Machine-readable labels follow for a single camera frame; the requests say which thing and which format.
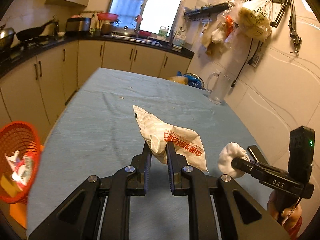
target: blue table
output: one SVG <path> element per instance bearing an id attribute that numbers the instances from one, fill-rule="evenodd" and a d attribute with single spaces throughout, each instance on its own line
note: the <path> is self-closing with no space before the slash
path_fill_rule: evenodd
<path id="1" fill-rule="evenodd" d="M 28 236 L 88 176 L 113 175 L 142 152 L 132 105 L 196 131 L 212 176 L 221 175 L 217 160 L 227 143 L 256 144 L 231 108 L 213 104 L 203 90 L 100 68 L 70 102 L 45 146 L 29 196 Z M 266 208 L 271 189 L 248 174 L 237 182 Z M 189 239 L 188 198 L 171 195 L 167 166 L 154 157 L 148 194 L 131 197 L 130 218 L 130 240 Z"/>

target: red sleeve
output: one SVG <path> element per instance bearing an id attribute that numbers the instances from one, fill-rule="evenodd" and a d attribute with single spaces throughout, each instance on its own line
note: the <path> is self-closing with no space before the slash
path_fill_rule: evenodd
<path id="1" fill-rule="evenodd" d="M 291 240 L 296 240 L 297 239 L 297 234 L 299 232 L 299 229 L 302 225 L 302 217 L 299 218 L 298 222 L 296 223 L 296 225 L 288 230 L 288 233 L 291 237 Z"/>

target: glass mug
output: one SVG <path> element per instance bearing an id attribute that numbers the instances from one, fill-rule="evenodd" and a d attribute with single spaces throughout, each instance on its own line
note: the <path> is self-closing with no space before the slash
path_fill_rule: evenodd
<path id="1" fill-rule="evenodd" d="M 212 89 L 208 89 L 209 81 L 211 78 L 215 76 L 217 77 L 217 81 L 213 85 Z M 210 92 L 209 100 L 217 105 L 221 105 L 223 102 L 224 97 L 226 96 L 227 92 L 230 89 L 232 83 L 232 78 L 226 76 L 222 73 L 212 72 L 207 80 L 207 88 L 206 90 Z"/>

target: countertop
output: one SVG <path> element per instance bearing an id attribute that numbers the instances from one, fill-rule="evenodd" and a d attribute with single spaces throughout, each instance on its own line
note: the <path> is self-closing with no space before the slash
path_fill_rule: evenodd
<path id="1" fill-rule="evenodd" d="M 257 144 L 227 104 L 206 91 L 135 73 L 99 68 L 71 100 L 50 135 L 28 198 L 30 233 L 88 176 L 113 175 L 140 154 L 144 139 L 132 105 L 162 121 L 196 131 L 207 168 L 220 176 L 217 160 L 229 142 Z M 249 174 L 236 181 L 264 208 L 271 189 Z M 130 240 L 189 239 L 188 198 L 171 194 L 168 169 L 152 157 L 145 197 L 131 197 Z"/>
<path id="2" fill-rule="evenodd" d="M 150 43 L 142 43 L 142 42 L 135 41 L 135 40 L 126 40 L 126 39 L 121 39 L 121 38 L 115 38 L 110 35 L 81 36 L 81 37 L 63 36 L 63 37 L 49 39 L 49 41 L 45 42 L 46 44 L 44 44 L 44 45 L 33 46 L 29 49 L 11 52 L 6 57 L 1 57 L 1 53 L 0 53 L 0 78 L 2 78 L 9 71 L 14 69 L 16 66 L 22 64 L 26 60 L 28 60 L 28 59 L 30 59 L 40 53 L 42 53 L 46 50 L 52 49 L 56 46 L 60 46 L 62 44 L 65 44 L 65 43 L 68 43 L 71 41 L 76 41 L 76 40 L 98 40 L 98 41 L 115 41 L 115 42 L 121 42 L 121 43 L 129 43 L 129 44 L 149 47 L 149 48 L 153 48 L 153 49 L 163 50 L 163 51 L 177 54 L 182 57 L 189 58 L 189 59 L 192 59 L 192 57 L 194 55 L 194 52 L 192 52 L 191 50 L 186 49 L 186 48 L 183 48 L 181 51 L 177 51 L 172 48 L 169 48 L 168 46 L 159 46 L 159 45 L 154 45 L 154 44 L 150 44 Z"/>

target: crumpled white tissue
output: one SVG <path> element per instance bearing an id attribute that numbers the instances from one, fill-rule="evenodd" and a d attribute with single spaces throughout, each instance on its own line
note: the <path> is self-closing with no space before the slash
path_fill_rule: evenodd
<path id="1" fill-rule="evenodd" d="M 218 168 L 223 174 L 228 174 L 232 178 L 242 177 L 245 172 L 234 169 L 231 166 L 233 158 L 239 157 L 241 159 L 250 161 L 247 151 L 240 147 L 237 143 L 228 143 L 219 154 Z"/>

